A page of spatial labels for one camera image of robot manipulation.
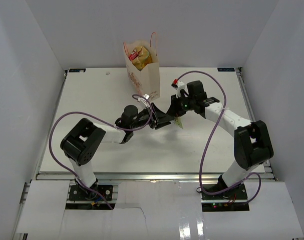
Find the green snack packet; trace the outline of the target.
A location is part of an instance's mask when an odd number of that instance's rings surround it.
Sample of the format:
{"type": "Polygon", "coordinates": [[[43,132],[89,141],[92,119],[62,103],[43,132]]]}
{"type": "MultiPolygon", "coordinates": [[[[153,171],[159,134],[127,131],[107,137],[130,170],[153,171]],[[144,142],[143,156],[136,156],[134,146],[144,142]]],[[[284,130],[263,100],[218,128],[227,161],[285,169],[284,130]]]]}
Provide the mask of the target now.
{"type": "Polygon", "coordinates": [[[174,124],[177,125],[178,127],[180,127],[181,129],[183,129],[183,124],[181,121],[181,117],[175,117],[174,118],[174,124]]]}

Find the white paper gift bag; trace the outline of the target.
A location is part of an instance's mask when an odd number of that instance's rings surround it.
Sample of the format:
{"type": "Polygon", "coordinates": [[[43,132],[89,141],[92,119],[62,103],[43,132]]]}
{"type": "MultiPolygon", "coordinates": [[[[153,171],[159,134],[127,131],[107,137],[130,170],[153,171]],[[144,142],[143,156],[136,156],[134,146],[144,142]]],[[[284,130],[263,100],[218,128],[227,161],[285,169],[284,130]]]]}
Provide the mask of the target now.
{"type": "Polygon", "coordinates": [[[160,64],[157,56],[157,44],[152,44],[152,40],[156,39],[157,34],[153,32],[149,42],[137,40],[132,43],[123,43],[123,53],[129,80],[137,94],[148,94],[150,101],[160,98],[160,64]],[[128,58],[128,55],[136,46],[144,46],[150,52],[153,60],[153,63],[146,65],[141,71],[137,70],[128,58]]]}

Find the brown kettle chips bag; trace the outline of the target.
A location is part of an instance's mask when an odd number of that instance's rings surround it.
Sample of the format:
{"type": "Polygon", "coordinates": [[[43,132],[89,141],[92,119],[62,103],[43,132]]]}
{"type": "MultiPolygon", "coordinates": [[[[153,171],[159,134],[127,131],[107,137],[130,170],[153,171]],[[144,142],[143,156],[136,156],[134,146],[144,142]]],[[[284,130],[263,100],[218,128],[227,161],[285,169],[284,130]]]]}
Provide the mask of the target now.
{"type": "Polygon", "coordinates": [[[140,52],[139,56],[131,61],[137,70],[141,71],[146,65],[153,63],[150,52],[144,46],[136,46],[134,49],[140,52]]]}

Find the pink snack packet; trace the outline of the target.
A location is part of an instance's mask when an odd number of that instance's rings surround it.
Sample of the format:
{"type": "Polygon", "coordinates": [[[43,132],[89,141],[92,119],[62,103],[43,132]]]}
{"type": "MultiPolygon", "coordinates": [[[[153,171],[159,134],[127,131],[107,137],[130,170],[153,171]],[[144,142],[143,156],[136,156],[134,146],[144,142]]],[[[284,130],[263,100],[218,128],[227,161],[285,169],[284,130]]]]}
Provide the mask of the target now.
{"type": "Polygon", "coordinates": [[[136,49],[134,49],[129,55],[128,58],[130,61],[134,60],[135,58],[137,58],[139,56],[139,51],[137,51],[136,49]]]}

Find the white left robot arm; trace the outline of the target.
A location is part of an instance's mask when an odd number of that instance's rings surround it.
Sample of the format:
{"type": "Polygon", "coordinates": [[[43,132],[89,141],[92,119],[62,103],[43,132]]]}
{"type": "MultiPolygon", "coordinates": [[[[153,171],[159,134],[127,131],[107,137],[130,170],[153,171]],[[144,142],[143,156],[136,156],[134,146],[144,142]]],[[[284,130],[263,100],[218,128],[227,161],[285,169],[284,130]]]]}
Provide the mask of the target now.
{"type": "Polygon", "coordinates": [[[133,129],[148,124],[150,128],[157,130],[173,121],[173,116],[159,110],[155,104],[141,112],[134,105],[126,106],[121,117],[115,121],[115,127],[95,124],[87,118],[81,119],[60,144],[77,175],[76,183],[80,187],[80,194],[88,200],[97,195],[97,179],[91,159],[100,143],[124,144],[134,135],[133,129]]]}

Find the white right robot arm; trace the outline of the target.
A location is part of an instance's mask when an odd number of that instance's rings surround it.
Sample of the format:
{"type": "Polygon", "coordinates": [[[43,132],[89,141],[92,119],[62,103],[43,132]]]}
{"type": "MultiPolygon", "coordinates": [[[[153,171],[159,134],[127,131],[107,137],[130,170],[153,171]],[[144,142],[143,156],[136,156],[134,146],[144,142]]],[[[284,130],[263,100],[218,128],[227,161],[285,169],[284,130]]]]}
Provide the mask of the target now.
{"type": "Polygon", "coordinates": [[[242,118],[224,107],[217,98],[208,97],[199,80],[184,84],[175,79],[171,85],[176,89],[176,94],[171,97],[168,115],[178,118],[187,111],[194,111],[233,137],[234,162],[218,178],[216,185],[210,188],[200,186],[200,190],[207,195],[230,199],[236,193],[235,187],[246,180],[252,170],[274,155],[266,124],[261,120],[242,118]]]}

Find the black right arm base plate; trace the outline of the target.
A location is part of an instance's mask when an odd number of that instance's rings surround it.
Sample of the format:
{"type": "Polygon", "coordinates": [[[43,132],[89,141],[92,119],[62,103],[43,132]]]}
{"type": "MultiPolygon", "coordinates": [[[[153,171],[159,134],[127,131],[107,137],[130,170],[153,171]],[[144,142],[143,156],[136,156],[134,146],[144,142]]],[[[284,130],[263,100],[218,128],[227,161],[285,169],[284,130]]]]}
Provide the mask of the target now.
{"type": "Polygon", "coordinates": [[[234,189],[231,189],[229,191],[217,194],[217,195],[207,195],[205,193],[203,193],[199,188],[197,189],[197,191],[199,191],[201,193],[201,198],[203,200],[224,200],[224,201],[228,201],[228,200],[247,200],[247,192],[245,189],[245,186],[242,184],[241,186],[238,186],[234,189]]]}

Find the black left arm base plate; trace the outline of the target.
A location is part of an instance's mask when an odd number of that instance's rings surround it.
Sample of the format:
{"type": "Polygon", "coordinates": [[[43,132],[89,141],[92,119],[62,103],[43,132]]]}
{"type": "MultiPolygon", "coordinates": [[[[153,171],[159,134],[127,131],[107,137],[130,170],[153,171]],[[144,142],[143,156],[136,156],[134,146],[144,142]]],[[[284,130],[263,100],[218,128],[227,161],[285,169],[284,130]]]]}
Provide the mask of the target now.
{"type": "MultiPolygon", "coordinates": [[[[112,200],[113,195],[113,186],[112,185],[104,185],[99,184],[94,186],[94,190],[100,193],[107,201],[112,200]]],[[[93,201],[101,199],[99,195],[95,192],[87,190],[82,186],[78,186],[77,184],[70,186],[68,200],[70,201],[93,201]]]]}

